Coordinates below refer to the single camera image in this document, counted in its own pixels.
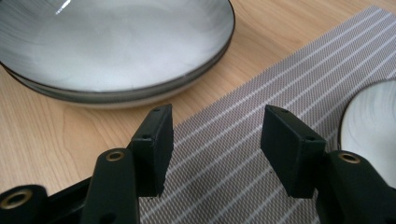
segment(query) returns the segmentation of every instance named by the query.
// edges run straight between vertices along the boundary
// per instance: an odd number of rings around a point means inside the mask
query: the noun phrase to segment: placemat
[[[161,198],[142,223],[318,223],[315,200],[289,198],[260,150],[267,104],[297,115],[333,147],[348,101],[396,77],[396,17],[369,7],[175,128]]]

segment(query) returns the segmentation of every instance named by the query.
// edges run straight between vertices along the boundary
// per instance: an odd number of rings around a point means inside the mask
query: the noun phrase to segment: black plastic part
[[[91,178],[87,178],[49,196],[46,221],[43,223],[79,223]]]
[[[173,140],[172,106],[157,107],[149,112],[128,148],[109,150],[98,158],[94,178],[82,180],[50,197],[43,187],[33,185],[2,193],[0,223],[138,223],[137,197],[153,197],[163,192]],[[116,163],[103,159],[114,150],[125,155],[120,167],[109,166]],[[117,155],[110,155],[109,159],[115,160]],[[1,208],[9,208],[11,203],[23,199],[21,195],[9,198],[21,189],[32,192],[29,200],[12,209]]]
[[[289,196],[312,198],[315,171],[326,141],[288,110],[267,105],[262,151]]]
[[[139,196],[156,197],[163,193],[173,143],[172,106],[163,105],[152,109],[128,146],[134,154]]]
[[[140,223],[135,186],[132,152],[116,148],[102,153],[96,162],[80,223]]]
[[[47,206],[46,190],[38,185],[19,186],[0,195],[1,224],[42,223]]]
[[[329,179],[333,194],[344,213],[342,223],[396,223],[396,193],[366,159],[352,152],[338,150],[329,153],[323,165],[323,175]],[[318,186],[318,191],[325,193],[322,186]],[[321,212],[324,215],[331,210]]]
[[[327,192],[319,193],[316,201],[316,208],[321,224],[342,224],[345,221],[344,213],[337,202],[337,199],[330,198]]]

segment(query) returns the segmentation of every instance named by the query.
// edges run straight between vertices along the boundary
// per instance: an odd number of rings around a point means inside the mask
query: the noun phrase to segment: gray ceramic bowl
[[[59,100],[141,105],[193,83],[233,28],[228,0],[0,0],[0,62]]]
[[[396,80],[360,91],[346,108],[338,138],[342,150],[363,156],[396,189]]]

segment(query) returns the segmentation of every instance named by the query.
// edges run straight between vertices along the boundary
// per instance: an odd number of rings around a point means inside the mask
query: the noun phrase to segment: wooden table
[[[151,108],[172,104],[174,124],[370,5],[395,0],[232,0],[236,25],[224,57],[193,87],[138,108],[97,110],[28,90],[0,67],[0,192],[38,184],[49,194],[92,175],[96,158],[126,147]]]

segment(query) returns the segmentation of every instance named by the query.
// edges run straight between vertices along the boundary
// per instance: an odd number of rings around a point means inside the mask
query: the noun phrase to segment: dark bowl rim
[[[231,7],[231,12],[233,14],[233,28],[223,47],[213,57],[211,57],[205,63],[198,66],[196,69],[191,70],[189,73],[181,77],[177,77],[157,85],[147,86],[135,90],[126,90],[126,91],[74,91],[74,90],[62,89],[59,87],[53,87],[51,85],[34,81],[28,77],[25,77],[13,71],[11,68],[6,66],[1,61],[0,61],[0,65],[2,65],[5,68],[5,70],[11,77],[13,77],[15,80],[17,80],[23,86],[29,88],[30,90],[39,92],[54,99],[58,99],[70,103],[108,105],[108,104],[119,104],[119,103],[145,100],[147,98],[159,96],[161,94],[168,93],[169,91],[182,88],[183,86],[201,77],[206,71],[208,71],[221,59],[221,57],[227,51],[228,47],[231,45],[231,40],[233,38],[233,33],[235,30],[235,22],[236,22],[233,4],[231,3],[230,0],[227,1],[229,3],[229,6]]]

